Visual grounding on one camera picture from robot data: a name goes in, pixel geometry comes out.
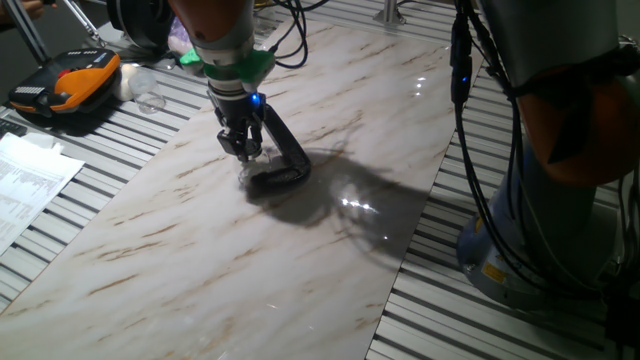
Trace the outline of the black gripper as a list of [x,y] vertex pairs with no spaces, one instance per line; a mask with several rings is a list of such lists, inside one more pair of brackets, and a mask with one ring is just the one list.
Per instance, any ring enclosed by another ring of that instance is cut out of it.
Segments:
[[236,157],[240,162],[247,162],[249,155],[246,150],[247,135],[240,122],[247,120],[250,132],[250,144],[253,153],[262,151],[262,122],[264,119],[265,96],[262,93],[244,93],[240,97],[223,97],[211,92],[214,113],[220,126],[225,129],[217,134],[217,139],[223,150]]

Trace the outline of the bare person hand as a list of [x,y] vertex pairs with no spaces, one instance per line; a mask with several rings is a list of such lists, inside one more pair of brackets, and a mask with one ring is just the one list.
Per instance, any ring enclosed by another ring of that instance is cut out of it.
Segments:
[[31,20],[41,18],[45,13],[42,0],[21,0],[21,4]]

